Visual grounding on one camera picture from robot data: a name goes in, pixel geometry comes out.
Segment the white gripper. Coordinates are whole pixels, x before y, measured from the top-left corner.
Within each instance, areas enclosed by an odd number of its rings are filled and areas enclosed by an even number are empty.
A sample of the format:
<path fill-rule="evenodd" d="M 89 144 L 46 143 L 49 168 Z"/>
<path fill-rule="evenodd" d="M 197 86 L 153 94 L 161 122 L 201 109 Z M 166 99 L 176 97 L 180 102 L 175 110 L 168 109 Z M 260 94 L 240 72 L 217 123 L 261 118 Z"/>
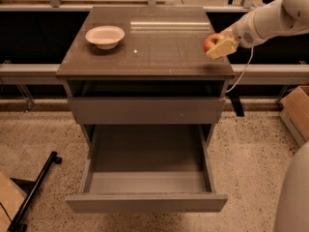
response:
<path fill-rule="evenodd" d="M 231 28 L 226 28 L 220 32 L 223 37 L 218 41 L 216 45 L 210 49 L 206 54 L 211 59 L 218 59 L 220 57 L 227 56 L 235 53 L 238 46 L 244 48 L 251 48 L 260 44 L 263 44 L 265 40 L 258 34 L 254 21 L 255 13 L 249 12 L 242 16 L 237 22 L 232 25 Z"/>

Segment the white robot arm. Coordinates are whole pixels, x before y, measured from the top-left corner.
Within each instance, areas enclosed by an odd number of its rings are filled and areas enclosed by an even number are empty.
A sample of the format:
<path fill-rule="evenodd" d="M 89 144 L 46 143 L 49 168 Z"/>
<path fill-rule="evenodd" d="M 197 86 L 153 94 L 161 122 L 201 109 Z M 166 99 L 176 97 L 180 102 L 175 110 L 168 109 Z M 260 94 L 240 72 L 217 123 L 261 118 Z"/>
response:
<path fill-rule="evenodd" d="M 253 48 L 279 36 L 309 30 L 309 0 L 274 0 L 257 8 L 204 41 L 204 51 L 217 59 L 238 47 Z M 309 142 L 294 155 L 280 191 L 273 232 L 309 232 Z"/>

